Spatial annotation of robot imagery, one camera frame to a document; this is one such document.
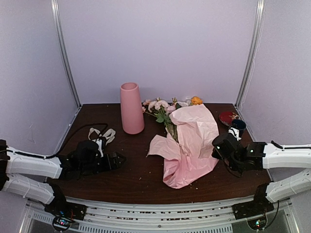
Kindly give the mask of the pink wrapping paper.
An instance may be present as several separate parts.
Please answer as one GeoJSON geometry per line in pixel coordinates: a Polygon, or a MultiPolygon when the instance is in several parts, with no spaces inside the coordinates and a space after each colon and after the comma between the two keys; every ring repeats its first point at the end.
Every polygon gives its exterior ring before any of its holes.
{"type": "Polygon", "coordinates": [[[174,189],[185,187],[210,173],[218,163],[212,141],[219,135],[211,111],[203,104],[181,107],[169,115],[178,139],[156,135],[148,155],[163,157],[163,182],[174,189]]]}

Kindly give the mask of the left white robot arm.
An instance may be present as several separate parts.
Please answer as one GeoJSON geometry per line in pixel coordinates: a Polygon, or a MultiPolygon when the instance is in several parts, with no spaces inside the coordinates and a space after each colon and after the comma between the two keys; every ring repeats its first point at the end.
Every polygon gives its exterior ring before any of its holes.
{"type": "Polygon", "coordinates": [[[59,180],[78,180],[120,168],[126,157],[118,152],[106,154],[106,139],[79,142],[68,155],[40,155],[17,150],[0,141],[0,189],[51,206],[60,216],[70,205],[58,186],[39,183],[28,178],[36,175],[59,180]]]}

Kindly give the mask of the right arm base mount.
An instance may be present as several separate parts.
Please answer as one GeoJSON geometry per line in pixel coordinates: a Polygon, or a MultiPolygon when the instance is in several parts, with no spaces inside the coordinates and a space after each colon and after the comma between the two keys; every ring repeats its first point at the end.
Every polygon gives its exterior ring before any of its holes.
{"type": "Polygon", "coordinates": [[[252,200],[232,206],[235,219],[246,219],[248,227],[256,232],[268,227],[267,214],[274,209],[274,205],[269,201],[252,200]]]}

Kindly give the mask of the artificial flower bouquet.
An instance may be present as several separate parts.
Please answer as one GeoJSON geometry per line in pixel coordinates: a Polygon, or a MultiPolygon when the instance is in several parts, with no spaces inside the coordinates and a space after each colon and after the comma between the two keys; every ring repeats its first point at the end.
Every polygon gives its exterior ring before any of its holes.
{"type": "Polygon", "coordinates": [[[154,116],[156,122],[163,123],[166,131],[178,142],[177,126],[170,119],[170,114],[182,107],[201,104],[203,104],[203,100],[197,96],[186,99],[185,101],[178,101],[177,98],[172,98],[171,103],[161,98],[156,98],[154,100],[145,100],[145,102],[142,103],[142,112],[154,116]]]}

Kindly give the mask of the cream ribbon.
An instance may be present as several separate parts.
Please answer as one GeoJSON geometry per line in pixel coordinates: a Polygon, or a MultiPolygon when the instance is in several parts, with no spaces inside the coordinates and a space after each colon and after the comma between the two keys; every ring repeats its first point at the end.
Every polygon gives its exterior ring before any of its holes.
{"type": "Polygon", "coordinates": [[[116,131],[114,129],[108,129],[105,133],[96,128],[90,128],[88,133],[88,139],[94,142],[102,141],[103,145],[111,143],[115,139],[116,131]]]}

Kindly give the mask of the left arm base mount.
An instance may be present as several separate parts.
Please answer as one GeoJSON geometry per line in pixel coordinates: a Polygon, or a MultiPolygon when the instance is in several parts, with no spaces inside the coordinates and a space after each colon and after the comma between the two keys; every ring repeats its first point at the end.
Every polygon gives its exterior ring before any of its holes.
{"type": "Polygon", "coordinates": [[[87,207],[82,204],[66,202],[65,204],[44,204],[45,212],[54,216],[52,226],[57,232],[68,230],[77,220],[84,220],[87,207]]]}

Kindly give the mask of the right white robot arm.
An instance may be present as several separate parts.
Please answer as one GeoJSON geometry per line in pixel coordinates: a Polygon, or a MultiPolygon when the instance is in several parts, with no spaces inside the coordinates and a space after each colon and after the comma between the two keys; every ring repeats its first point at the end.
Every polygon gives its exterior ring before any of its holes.
{"type": "Polygon", "coordinates": [[[240,175],[246,171],[272,168],[304,169],[284,180],[259,187],[257,197],[249,203],[253,214],[260,214],[268,202],[275,203],[311,188],[310,145],[279,145],[271,141],[253,142],[243,147],[232,133],[217,136],[212,145],[212,157],[228,162],[229,169],[240,175]]]}

